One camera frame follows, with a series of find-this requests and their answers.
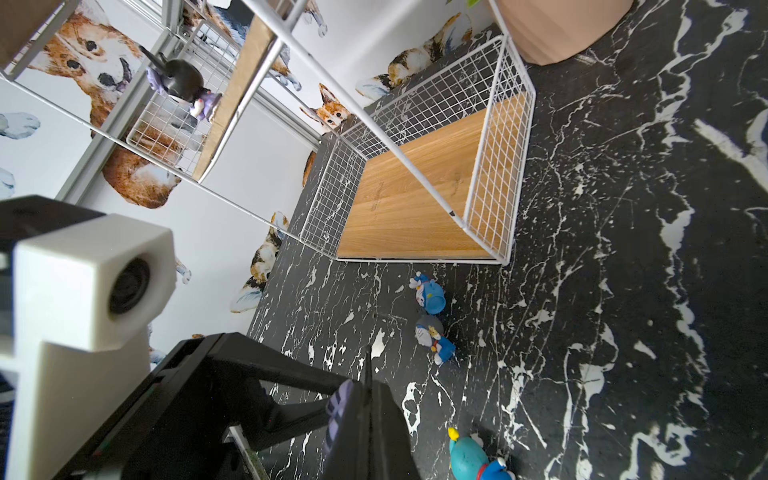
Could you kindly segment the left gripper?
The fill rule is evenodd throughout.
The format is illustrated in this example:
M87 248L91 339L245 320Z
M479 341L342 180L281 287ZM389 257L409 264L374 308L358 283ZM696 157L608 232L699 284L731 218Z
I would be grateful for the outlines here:
M232 417L212 367L239 379L267 381L324 395L348 377L287 357L243 334L180 342L56 479L249 479L227 440ZM262 451L326 427L328 401L274 404L245 422L250 447Z

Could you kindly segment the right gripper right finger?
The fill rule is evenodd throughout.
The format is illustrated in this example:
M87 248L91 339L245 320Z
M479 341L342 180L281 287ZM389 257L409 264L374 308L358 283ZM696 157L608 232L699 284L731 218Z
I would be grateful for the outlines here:
M404 414L390 388L373 382L369 479L419 479Z

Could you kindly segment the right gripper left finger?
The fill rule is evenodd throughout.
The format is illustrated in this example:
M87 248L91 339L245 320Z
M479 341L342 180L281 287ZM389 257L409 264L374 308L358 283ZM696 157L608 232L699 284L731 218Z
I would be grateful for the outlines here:
M356 381L333 448L326 455L321 479L368 479L371 434L372 373Z

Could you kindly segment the black purple kuromi figure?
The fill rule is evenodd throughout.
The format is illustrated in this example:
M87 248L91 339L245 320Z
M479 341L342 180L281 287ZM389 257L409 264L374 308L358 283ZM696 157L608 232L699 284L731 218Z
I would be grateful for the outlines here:
M202 73L194 65L182 59L166 59L162 53L155 55L143 46L139 50L150 61L146 76L156 93L186 103L197 120L213 117L222 95L205 87Z
M334 440L338 434L346 406L349 403L349 398L355 389L355 385L356 381L348 379L329 397L326 405L326 413L329 420L324 440L326 454L329 454L333 448Z

